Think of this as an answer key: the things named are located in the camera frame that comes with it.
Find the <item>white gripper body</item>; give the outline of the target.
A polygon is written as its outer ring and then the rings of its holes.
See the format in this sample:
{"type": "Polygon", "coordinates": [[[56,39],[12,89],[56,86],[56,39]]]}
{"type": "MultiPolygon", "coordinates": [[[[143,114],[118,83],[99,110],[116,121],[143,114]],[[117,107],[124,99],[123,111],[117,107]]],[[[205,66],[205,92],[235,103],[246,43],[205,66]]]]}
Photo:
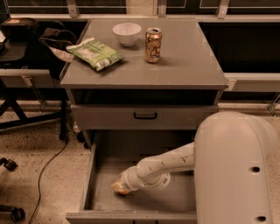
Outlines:
{"type": "Polygon", "coordinates": [[[133,192],[144,187],[144,181],[137,175],[137,168],[131,166],[120,174],[122,192],[133,192]]]}

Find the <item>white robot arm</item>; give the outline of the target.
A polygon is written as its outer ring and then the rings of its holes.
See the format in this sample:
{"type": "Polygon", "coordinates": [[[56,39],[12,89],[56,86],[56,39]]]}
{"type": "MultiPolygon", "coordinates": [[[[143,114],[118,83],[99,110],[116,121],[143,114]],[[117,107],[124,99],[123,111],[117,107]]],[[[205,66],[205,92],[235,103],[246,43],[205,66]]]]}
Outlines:
{"type": "Polygon", "coordinates": [[[277,147],[277,132],[261,117],[219,112],[192,143],[140,160],[111,187],[120,194],[162,190],[173,172],[193,170],[198,224],[274,224],[266,159],[277,147]]]}

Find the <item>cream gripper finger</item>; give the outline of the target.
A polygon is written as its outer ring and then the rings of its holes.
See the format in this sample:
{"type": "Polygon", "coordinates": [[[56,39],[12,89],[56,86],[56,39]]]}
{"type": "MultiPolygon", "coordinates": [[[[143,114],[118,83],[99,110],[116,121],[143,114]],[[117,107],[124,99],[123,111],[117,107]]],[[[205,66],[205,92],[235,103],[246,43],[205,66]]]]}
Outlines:
{"type": "Polygon", "coordinates": [[[120,180],[117,180],[116,182],[114,182],[114,183],[111,185],[111,188],[112,188],[116,193],[118,193],[118,191],[124,190],[124,188],[123,188],[123,186],[122,186],[120,180]]]}

